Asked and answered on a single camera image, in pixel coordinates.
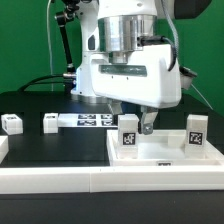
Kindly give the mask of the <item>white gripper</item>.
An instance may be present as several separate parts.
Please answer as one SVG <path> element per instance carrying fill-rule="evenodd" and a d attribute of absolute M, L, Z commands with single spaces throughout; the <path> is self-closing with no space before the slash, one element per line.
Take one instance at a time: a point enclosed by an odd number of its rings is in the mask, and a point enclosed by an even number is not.
<path fill-rule="evenodd" d="M 175 107 L 181 99 L 179 64 L 175 63 L 169 71 L 170 63 L 168 44 L 145 46 L 142 51 L 132 52 L 127 65 L 111 64 L 107 54 L 93 54 L 92 87 L 98 96 L 143 105 L 140 131 L 150 135 L 158 114 L 156 108 Z M 113 116 L 123 113 L 120 101 L 109 103 Z"/>

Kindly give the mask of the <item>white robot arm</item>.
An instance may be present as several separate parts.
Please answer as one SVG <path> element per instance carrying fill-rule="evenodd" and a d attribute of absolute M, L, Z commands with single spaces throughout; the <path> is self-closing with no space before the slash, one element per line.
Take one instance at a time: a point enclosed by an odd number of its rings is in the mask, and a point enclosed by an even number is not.
<path fill-rule="evenodd" d="M 141 108 L 139 129 L 153 132 L 160 109 L 181 99 L 175 19 L 195 19 L 212 0 L 80 0 L 82 62 L 75 92 L 108 102 L 114 118 L 123 102 Z"/>

